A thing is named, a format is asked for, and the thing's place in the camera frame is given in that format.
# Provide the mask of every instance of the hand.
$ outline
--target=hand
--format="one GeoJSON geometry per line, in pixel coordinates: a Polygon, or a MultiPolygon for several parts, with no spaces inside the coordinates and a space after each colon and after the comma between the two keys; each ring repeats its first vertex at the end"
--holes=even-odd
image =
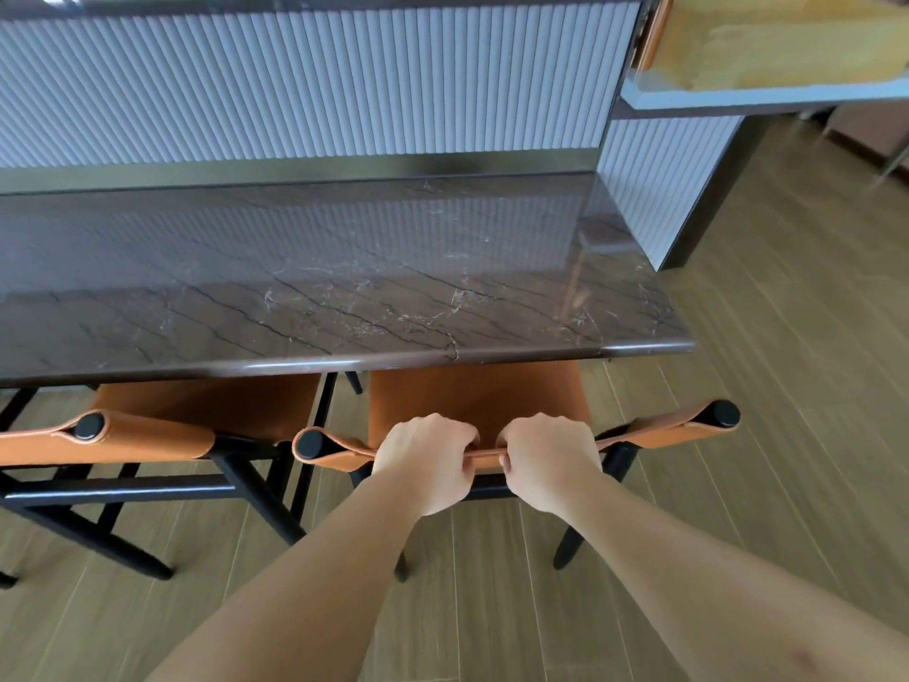
{"type": "Polygon", "coordinates": [[[464,449],[479,442],[470,423],[438,413],[398,423],[375,453],[373,476],[398,474],[414,492],[420,515],[434,515],[464,499],[473,482],[473,462],[464,449]]]}
{"type": "Polygon", "coordinates": [[[600,453],[590,426],[538,413],[517,418],[499,434],[508,487],[531,507],[564,518],[566,500],[588,478],[599,477],[600,453]]]}

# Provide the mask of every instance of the table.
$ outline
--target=table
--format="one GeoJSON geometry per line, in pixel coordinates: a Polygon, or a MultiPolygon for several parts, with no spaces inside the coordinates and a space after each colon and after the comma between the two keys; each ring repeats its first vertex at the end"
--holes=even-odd
{"type": "Polygon", "coordinates": [[[0,197],[0,386],[685,352],[595,173],[0,197]]]}

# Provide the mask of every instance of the orange leather chair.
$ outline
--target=orange leather chair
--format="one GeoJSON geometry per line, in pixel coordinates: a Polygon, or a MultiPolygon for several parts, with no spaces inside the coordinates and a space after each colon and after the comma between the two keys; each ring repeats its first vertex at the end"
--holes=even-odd
{"type": "MultiPolygon", "coordinates": [[[[324,423],[335,374],[326,376],[316,423],[324,423]]],[[[0,506],[143,574],[173,570],[115,536],[125,502],[244,497],[289,544],[301,539],[312,468],[304,467],[290,508],[283,498],[291,440],[309,421],[319,375],[223,378],[100,386],[88,411],[53,428],[8,432],[35,389],[0,413],[0,468],[57,467],[48,481],[0,471],[0,506]],[[138,476],[145,462],[212,460],[220,474],[138,476]],[[271,460],[261,476],[252,462],[271,460]],[[88,478],[94,464],[120,464],[117,478],[88,478]],[[103,503],[97,523],[70,509],[103,503]]],[[[14,577],[0,579],[7,587],[14,577]]]]}
{"type": "MultiPolygon", "coordinates": [[[[345,471],[356,486],[369,476],[375,450],[396,423],[435,412],[472,423],[480,432],[479,446],[467,452],[478,473],[466,500],[513,495],[498,461],[505,450],[495,447],[499,432],[513,419],[542,412],[591,420],[580,370],[573,361],[376,371],[370,374],[368,440],[333,435],[316,425],[296,436],[294,455],[306,464],[345,471]]],[[[728,433],[739,418],[733,403],[716,400],[635,419],[596,436],[603,471],[622,481],[639,449],[728,433]]],[[[583,540],[568,529],[553,561],[556,569],[571,561],[583,540]]],[[[403,557],[395,574],[402,581],[406,578],[403,557]]]]}

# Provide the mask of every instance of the forearm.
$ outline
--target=forearm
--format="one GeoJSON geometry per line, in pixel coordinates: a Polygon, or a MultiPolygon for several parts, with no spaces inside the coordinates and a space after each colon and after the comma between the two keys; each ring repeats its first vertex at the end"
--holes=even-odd
{"type": "Polygon", "coordinates": [[[696,680],[896,680],[909,646],[835,596],[592,475],[564,518],[696,680]]]}
{"type": "Polygon", "coordinates": [[[394,475],[364,481],[150,680],[356,680],[394,563],[419,515],[394,475]]]}

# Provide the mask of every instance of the left hand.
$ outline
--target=left hand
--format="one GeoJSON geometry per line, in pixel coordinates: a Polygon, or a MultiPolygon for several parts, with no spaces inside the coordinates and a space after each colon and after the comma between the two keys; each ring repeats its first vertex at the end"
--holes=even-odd
{"type": "Polygon", "coordinates": [[[473,462],[464,449],[479,442],[470,423],[438,413],[398,423],[375,453],[373,476],[398,475],[413,492],[420,515],[434,515],[463,500],[473,482],[473,462]]]}

